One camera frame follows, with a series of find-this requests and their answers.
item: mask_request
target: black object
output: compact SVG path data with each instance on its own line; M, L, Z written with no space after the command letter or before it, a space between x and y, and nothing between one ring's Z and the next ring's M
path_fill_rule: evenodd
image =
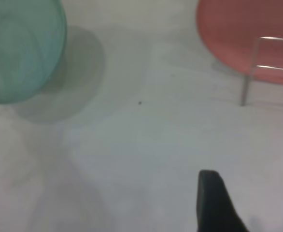
M196 210L198 232L248 232L218 172L199 172Z

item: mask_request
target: chrome frame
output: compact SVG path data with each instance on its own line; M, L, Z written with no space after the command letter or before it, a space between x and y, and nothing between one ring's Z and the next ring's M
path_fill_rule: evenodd
M241 106L245 106L247 104L247 98L249 94L249 88L250 88L250 83L254 79L254 73L257 68L264 68L264 69L276 69L276 70L282 70L283 68L278 68L278 67L272 67L272 66L265 66L265 65L256 65L256 59L257 59L257 54L259 52L260 48L260 43L262 40L277 40L277 41L283 41L283 38L277 38L277 37L259 37L254 45L254 50L253 50L253 58L252 58L252 63L251 63L251 69L250 69L250 74L245 76L243 86L242 86L242 93L241 93Z

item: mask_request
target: metal chair leg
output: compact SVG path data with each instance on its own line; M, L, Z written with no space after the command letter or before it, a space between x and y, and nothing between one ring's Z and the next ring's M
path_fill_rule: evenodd
M246 106L246 104L247 104L249 85L250 85L250 76L245 75L244 81L243 81L243 87L242 87L240 106Z

